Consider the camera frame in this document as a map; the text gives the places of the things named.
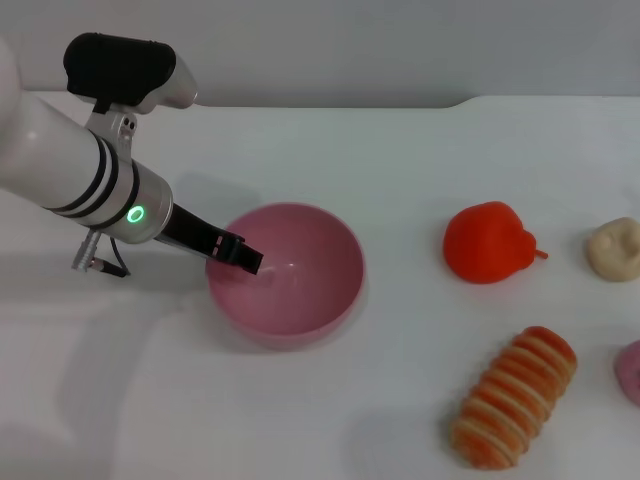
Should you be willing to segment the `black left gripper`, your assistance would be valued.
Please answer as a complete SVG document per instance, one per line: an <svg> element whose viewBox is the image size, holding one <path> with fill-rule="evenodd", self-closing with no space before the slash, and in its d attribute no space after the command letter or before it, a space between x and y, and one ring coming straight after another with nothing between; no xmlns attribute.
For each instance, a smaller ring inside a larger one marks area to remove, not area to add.
<svg viewBox="0 0 640 480"><path fill-rule="evenodd" d="M263 260L263 254L247 245L243 237L224 233L178 204L173 204L169 219L156 240L250 274L258 273Z"/></svg>

